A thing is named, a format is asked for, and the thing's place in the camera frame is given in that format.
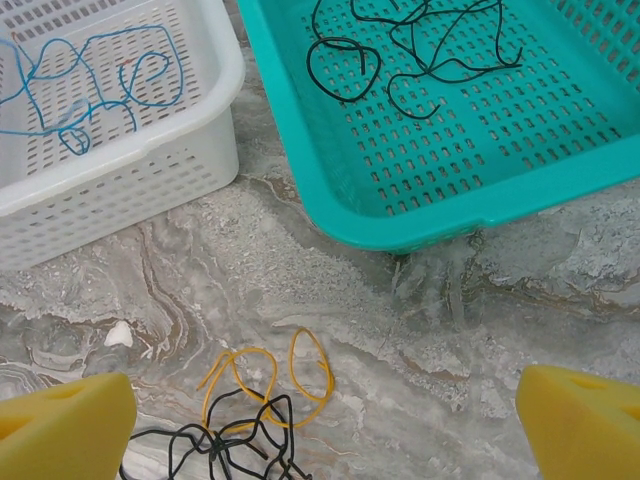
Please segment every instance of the tangled wire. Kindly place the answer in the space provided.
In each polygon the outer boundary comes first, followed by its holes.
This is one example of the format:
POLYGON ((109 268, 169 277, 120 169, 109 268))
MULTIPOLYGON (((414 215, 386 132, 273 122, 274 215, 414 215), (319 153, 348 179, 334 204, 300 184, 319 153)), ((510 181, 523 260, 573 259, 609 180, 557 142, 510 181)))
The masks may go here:
MULTIPOLYGON (((269 478, 273 478, 270 475, 275 472, 276 466, 280 467, 279 476, 277 477, 278 480, 293 480, 294 472, 303 480, 312 480, 312 476, 303 472, 294 461, 295 439, 293 405, 291 403, 291 397, 288 395, 280 395, 269 400, 260 408, 254 418, 236 420, 215 431, 210 428, 213 411, 216 406, 225 398, 238 395, 242 391, 243 389, 239 388, 233 392, 225 393, 212 402, 207 413, 207 427, 197 423, 191 423, 175 431, 152 428, 134 434, 131 437, 131 440, 134 441, 149 435, 163 436, 170 439, 167 451, 167 480, 174 480, 177 478, 178 472, 182 469, 187 459, 193 453, 198 453, 207 458, 210 480, 215 480, 216 478, 216 465, 219 465, 225 480, 232 480, 232 470, 236 470, 260 480, 268 480, 269 478), (282 403, 285 404, 287 412, 286 415, 283 415, 278 409, 278 404, 282 403), (273 438, 263 421, 267 411, 275 415, 280 422, 286 424, 285 427, 282 427, 283 437, 281 441, 273 438), (247 426, 250 428, 248 433, 244 436, 239 437, 238 433, 230 433, 230 431, 233 431, 238 427, 244 428, 247 426), (262 432, 267 442, 277 450, 277 454, 271 459, 266 452, 254 445, 254 441, 260 432, 262 432), (178 439, 188 440, 191 444, 191 448, 182 455, 178 464, 174 465, 173 453, 178 439), (232 451, 239 451, 243 448, 248 449, 259 456, 263 461, 268 462, 264 470, 254 471, 233 460, 231 455, 232 451)), ((252 390, 252 393, 258 397, 264 398, 255 390, 252 390)), ((124 465, 120 465, 119 473, 122 480, 134 480, 132 477, 128 476, 124 465)))
POLYGON ((126 112, 131 122, 131 128, 135 132, 138 129, 137 122, 131 104, 137 104, 141 107, 163 108, 174 105, 178 102, 182 96, 184 90, 184 72, 178 50, 171 38, 169 31, 162 25, 143 25, 139 27, 131 27, 115 32, 92 35, 78 50, 76 47, 64 38, 52 38, 47 41, 38 54, 37 59, 33 59, 26 50, 17 42, 15 35, 12 36, 13 41, 8 41, 0 38, 0 45, 9 47, 13 52, 15 60, 15 68, 17 76, 19 77, 19 88, 12 94, 2 98, 0 97, 0 107, 13 100, 26 96, 27 104, 29 108, 33 109, 38 118, 39 130, 32 128, 28 130, 8 130, 0 129, 0 134, 18 135, 26 137, 45 137, 52 134, 57 134, 60 142, 73 154, 83 155, 87 153, 91 147, 91 136, 88 133, 90 127, 86 127, 86 120, 89 123, 94 121, 94 114, 97 110, 104 109, 105 111, 112 110, 114 108, 122 108, 126 112), (117 66, 117 78, 119 86, 122 90, 119 98, 107 98, 103 92, 100 81, 96 74, 96 68, 92 66, 85 54, 88 48, 92 44, 100 39, 110 39, 118 36, 126 36, 135 32, 149 32, 156 31, 161 35, 166 36, 167 43, 169 44, 169 55, 159 51, 147 51, 140 55, 137 59, 128 59, 122 64, 117 66), (68 55, 73 58, 70 65, 63 68, 61 71, 45 74, 42 73, 45 64, 45 58, 47 58, 49 50, 56 47, 63 47, 68 50, 68 55), (144 82, 155 82, 160 77, 165 75, 171 65, 175 65, 179 76, 179 83, 176 94, 168 101, 153 102, 144 100, 139 94, 136 93, 136 86, 141 81, 141 68, 146 64, 148 66, 155 66, 160 64, 160 68, 157 72, 153 73, 149 78, 144 79, 144 82), (60 117, 52 124, 47 124, 44 118, 43 110, 46 110, 50 105, 41 106, 33 91, 33 84, 36 81, 49 81, 54 82, 63 77, 69 76, 77 68, 83 68, 86 70, 91 87, 95 90, 97 100, 91 101, 88 98, 81 98, 74 101, 60 117))
MULTIPOLYGON (((396 11, 400 11, 399 5, 394 0, 389 0, 396 11)), ((359 22, 378 22, 386 25, 391 25, 391 28, 388 30, 387 35, 393 44, 394 47, 401 49, 403 52, 407 53, 414 61, 417 68, 420 70, 420 73, 396 73, 391 76, 387 86, 384 88, 386 95, 388 96, 389 102, 403 115, 415 119, 415 120, 426 120, 433 116, 440 105, 434 106, 433 110, 426 115, 418 115, 409 109, 403 109, 398 102, 393 98, 391 94, 392 85, 394 82, 401 78, 413 78, 420 79, 423 77, 430 77, 434 80, 437 80, 442 83, 448 84, 456 84, 456 83, 464 83, 472 81, 478 77, 483 75, 487 75, 488 73, 496 72, 499 70, 518 68, 522 65, 519 63, 522 58, 523 49, 520 48, 515 60, 508 61, 505 60, 501 53, 500 39, 502 36, 502 27, 504 21, 504 6, 503 0, 477 0, 476 2, 470 4, 464 9, 447 9, 447 10, 433 10, 431 9, 432 0, 420 0, 421 3, 412 10, 408 15, 400 20, 394 20, 391 18, 384 17, 365 17, 360 15, 356 10, 356 0, 349 0, 349 8, 351 10, 351 15, 359 22), (484 66, 484 67, 475 67, 469 65, 467 62, 463 61, 459 58, 448 58, 447 60, 443 60, 438 62, 438 56, 447 40, 451 36, 451 33, 455 29, 456 25, 460 23, 460 21, 466 15, 475 15, 478 13, 482 13, 491 9, 498 9, 498 22, 497 22, 497 32, 493 37, 495 43, 495 57, 498 61, 497 65, 493 66, 484 66), (442 36, 435 47, 433 55, 430 60, 421 57, 418 54, 416 47, 416 26, 423 20, 428 19, 433 15, 441 16, 441 15, 457 15, 455 20, 450 24, 447 28, 444 36, 442 36), (410 29, 409 37, 410 37, 410 45, 407 46, 403 43, 403 41, 398 37, 397 32, 400 27, 408 27, 410 29), (457 79, 447 79, 442 75, 439 75, 438 72, 449 64, 456 64, 459 67, 465 69, 462 78, 457 79)), ((337 36, 322 36, 321 32, 318 30, 317 16, 320 11, 320 7, 322 4, 322 0, 318 0, 316 6, 311 14, 311 28, 316 37, 316 41, 309 47, 307 52, 307 71, 309 76, 313 80, 313 82, 320 88, 325 94, 330 97, 345 103, 354 103, 358 100, 362 99, 373 87, 374 83, 378 79, 380 75, 380 70, 382 68, 382 56, 378 50, 373 47, 363 45, 362 43, 354 40, 353 38, 348 37, 337 37, 337 36), (316 49, 320 46, 326 46, 335 50, 343 51, 343 52, 357 52, 359 55, 360 61, 360 70, 361 74, 364 76, 366 73, 366 63, 367 63, 367 55, 371 55, 375 59, 375 71, 370 80, 367 81, 366 86, 362 89, 362 91, 355 97, 345 97, 340 95, 337 91, 329 90, 322 82, 318 79, 316 74, 313 71, 313 54, 316 49)))
MULTIPOLYGON (((215 480, 216 465, 219 467, 219 471, 222 471, 225 480, 232 480, 231 474, 233 470, 260 480, 270 480, 274 478, 277 478, 278 480, 293 480, 294 474, 297 474, 298 478, 302 478, 303 480, 312 480, 312 476, 303 472, 294 460, 294 431, 296 428, 307 425, 324 409, 334 391, 335 378, 322 345, 315 335, 306 328, 298 329, 293 335, 289 345, 288 364, 289 375, 298 392, 308 400, 317 404, 316 409, 301 421, 294 422, 293 420, 294 414, 291 397, 288 395, 279 395, 275 398, 271 398, 271 393, 276 384, 278 374, 275 357, 270 352, 262 348, 249 347, 236 352, 232 352, 230 350, 223 351, 218 356, 218 359, 207 376, 200 383, 198 389, 203 388, 209 381, 211 381, 203 402, 202 422, 200 424, 191 423, 175 431, 152 428, 134 434, 131 437, 131 441, 151 435, 168 437, 170 439, 167 450, 167 480, 174 480, 178 472, 185 465, 187 459, 194 453, 198 453, 207 458, 210 480, 215 480), (309 337, 320 356, 320 360, 317 362, 317 365, 326 377, 326 390, 322 397, 311 394, 304 386, 302 386, 295 375, 293 365, 294 351, 296 342, 302 334, 309 337), (258 354, 269 360, 272 368, 271 379, 264 395, 249 388, 238 372, 236 360, 249 354, 258 354), (233 392, 220 395, 211 402, 211 405, 209 405, 211 393, 218 384, 221 375, 227 368, 232 370, 235 380, 240 388, 233 392), (212 426, 212 418, 215 408, 222 400, 234 397, 240 393, 244 393, 251 399, 262 404, 255 417, 235 420, 220 429, 214 429, 212 426), (279 406, 282 406, 283 404, 286 409, 286 414, 283 414, 281 408, 279 408, 279 406), (278 441, 273 437, 267 428, 267 424, 271 424, 272 426, 282 429, 282 441, 278 441), (275 456, 270 457, 265 451, 256 446, 256 437, 260 433, 262 433, 267 443, 277 451, 275 456), (173 455, 176 442, 179 439, 187 440, 191 447, 182 455, 180 461, 176 465, 174 464, 173 455), (232 457, 232 451, 237 452, 243 449, 248 449, 266 462, 264 469, 260 471, 251 470, 247 466, 240 465, 236 462, 232 457)), ((120 477, 122 480, 133 480, 127 475, 123 465, 120 466, 120 477)))

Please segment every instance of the basket rim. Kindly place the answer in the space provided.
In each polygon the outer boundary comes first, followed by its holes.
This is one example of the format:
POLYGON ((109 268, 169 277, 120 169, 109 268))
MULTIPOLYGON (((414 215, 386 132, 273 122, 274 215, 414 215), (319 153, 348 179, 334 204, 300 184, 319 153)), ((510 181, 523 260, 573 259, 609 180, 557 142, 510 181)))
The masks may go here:
POLYGON ((181 112, 0 188, 0 218, 132 164, 158 147, 205 126, 229 108, 245 78, 244 57, 231 20, 223 0, 190 1, 198 2, 209 32, 206 41, 220 64, 220 75, 209 92, 181 112))
POLYGON ((402 251, 511 222, 640 176, 640 155, 631 153, 640 151, 638 133, 400 215, 358 214, 337 199, 329 184, 262 1, 238 0, 238 6, 258 67, 268 65, 268 75, 266 68, 260 69, 265 92, 276 124, 287 127, 279 132, 302 204, 313 223, 340 242, 366 250, 402 251))

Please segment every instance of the orange wire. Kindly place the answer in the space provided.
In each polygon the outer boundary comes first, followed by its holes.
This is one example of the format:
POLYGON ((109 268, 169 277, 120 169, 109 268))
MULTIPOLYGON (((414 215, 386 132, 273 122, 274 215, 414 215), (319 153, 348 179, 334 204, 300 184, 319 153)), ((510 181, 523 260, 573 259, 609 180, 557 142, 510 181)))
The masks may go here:
MULTIPOLYGON (((209 429, 209 427, 207 426, 207 406, 209 404, 209 399, 211 398, 211 394, 213 393, 213 390, 216 386, 216 384, 218 383, 218 381, 220 380, 220 377, 222 376, 222 373, 226 370, 226 368, 231 365, 232 371, 233 371, 233 375, 236 379, 236 382, 238 383, 238 385, 240 386, 240 388, 252 399, 257 400, 258 402, 261 402, 263 405, 269 402, 269 398, 271 397, 271 393, 273 391, 273 388, 275 386, 276 383, 276 378, 278 375, 278 364, 276 362, 276 359, 274 358, 274 356, 268 352, 267 350, 263 349, 263 348, 257 348, 257 347, 250 347, 250 348, 245 348, 242 350, 239 350, 237 352, 231 352, 230 350, 225 350, 224 352, 222 352, 220 354, 220 356, 218 357, 218 359, 216 360, 216 362, 213 364, 213 367, 211 367, 211 370, 209 371, 209 373, 207 374, 207 376, 204 378, 204 380, 202 380, 202 382, 200 382, 200 385, 198 385, 197 390, 200 390, 201 388, 203 388, 211 379, 211 377, 213 377, 213 380, 211 382, 211 384, 209 385, 209 388, 207 389, 207 394, 204 398, 204 402, 202 404, 202 425, 203 427, 209 429), (267 357, 270 361, 271 361, 271 366, 273 367, 273 374, 271 375, 271 379, 269 380, 269 385, 267 387, 267 391, 264 394, 264 398, 256 395, 255 393, 253 393, 249 387, 247 387, 245 385, 245 383, 242 381, 242 378, 240 377, 240 373, 238 372, 238 367, 236 365, 236 358, 241 357, 243 355, 246 355, 248 353, 259 353, 264 355, 265 357, 267 357)), ((296 331, 296 333, 293 335, 293 338, 291 339, 291 345, 289 346, 289 375, 291 376, 291 380, 293 381, 293 384, 296 386, 296 388, 298 389, 298 391, 307 399, 311 400, 314 403, 317 403, 318 406, 317 408, 304 420, 295 423, 293 425, 294 428, 298 428, 298 427, 302 427, 304 425, 307 425, 309 422, 311 422, 314 418, 316 418, 320 412, 324 409, 324 407, 327 405, 329 398, 331 397, 331 394, 333 393, 333 391, 335 390, 335 377, 333 376, 333 373, 331 371, 331 367, 329 365, 329 359, 327 358, 327 354, 325 353, 324 349, 322 348, 322 345, 320 345, 320 342, 318 341, 318 339, 315 337, 315 335, 313 333, 311 333, 311 331, 309 331, 306 328, 300 328, 296 331), (300 336, 301 333, 306 334, 311 341, 314 343, 314 345, 316 346, 316 348, 318 349, 318 353, 320 354, 320 358, 321 360, 317 362, 318 366, 325 372, 326 374, 326 378, 327 378, 327 388, 325 391, 324 396, 322 397, 317 397, 315 395, 312 395, 311 393, 309 393, 301 384, 300 382, 298 382, 298 379, 296 377, 294 368, 293 368, 293 360, 294 360, 294 355, 295 355, 295 347, 296 347, 296 342, 298 341, 298 337, 300 336)), ((278 427, 283 427, 283 428, 287 428, 289 426, 289 424, 287 423, 283 423, 279 420, 276 420, 273 418, 271 410, 267 409, 265 410, 264 414, 263 414, 265 420, 271 422, 272 424, 278 426, 278 427)), ((251 424, 245 424, 245 425, 239 425, 235 428, 229 429, 227 430, 227 432, 229 433, 237 433, 243 430, 246 430, 247 428, 251 427, 253 425, 253 423, 251 424)))

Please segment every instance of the marble floor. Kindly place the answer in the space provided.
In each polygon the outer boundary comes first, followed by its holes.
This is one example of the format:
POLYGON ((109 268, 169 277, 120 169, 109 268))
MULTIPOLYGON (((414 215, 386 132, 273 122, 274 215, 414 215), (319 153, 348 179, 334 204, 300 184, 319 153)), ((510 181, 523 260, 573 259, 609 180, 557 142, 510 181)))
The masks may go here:
MULTIPOLYGON (((233 107, 237 181, 0 275, 0 399, 122 371, 139 427, 198 421, 195 388, 223 349, 262 346, 284 367, 305 326, 336 377, 325 411, 297 432, 315 479, 538 478, 514 410, 522 368, 640 383, 640 183, 410 256, 336 244, 300 205, 229 8, 248 68, 233 107)), ((258 387, 267 370, 243 366, 258 387)), ((281 371, 278 390, 293 392, 281 371)), ((163 478, 163 448, 132 445, 131 473, 163 478)), ((205 478, 196 463, 185 479, 205 478)))

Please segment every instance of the yellow sponge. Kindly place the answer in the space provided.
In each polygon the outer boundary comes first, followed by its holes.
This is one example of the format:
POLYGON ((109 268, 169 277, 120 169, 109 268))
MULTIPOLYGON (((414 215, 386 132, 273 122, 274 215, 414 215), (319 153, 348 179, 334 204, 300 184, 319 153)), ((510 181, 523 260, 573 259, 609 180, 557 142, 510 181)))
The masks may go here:
POLYGON ((0 480, 113 480, 135 419, 118 373, 0 402, 0 480))
POLYGON ((516 407, 545 480, 640 479, 640 387, 531 366, 516 407))

